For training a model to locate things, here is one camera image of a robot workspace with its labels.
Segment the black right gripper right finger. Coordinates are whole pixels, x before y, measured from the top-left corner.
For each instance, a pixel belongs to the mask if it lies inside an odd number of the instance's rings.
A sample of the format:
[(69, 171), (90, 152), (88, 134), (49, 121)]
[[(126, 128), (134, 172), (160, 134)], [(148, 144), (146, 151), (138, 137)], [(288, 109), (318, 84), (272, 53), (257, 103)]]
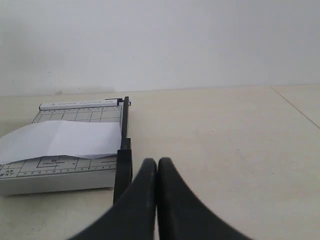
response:
[(156, 206), (161, 240), (249, 239), (197, 198), (168, 157), (158, 162)]

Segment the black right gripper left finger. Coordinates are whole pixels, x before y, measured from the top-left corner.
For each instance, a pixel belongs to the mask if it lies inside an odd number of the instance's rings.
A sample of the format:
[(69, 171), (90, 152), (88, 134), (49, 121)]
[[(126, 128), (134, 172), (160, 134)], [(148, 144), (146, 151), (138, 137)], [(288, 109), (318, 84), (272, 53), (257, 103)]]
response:
[(157, 164), (146, 158), (115, 204), (72, 240), (153, 240)]

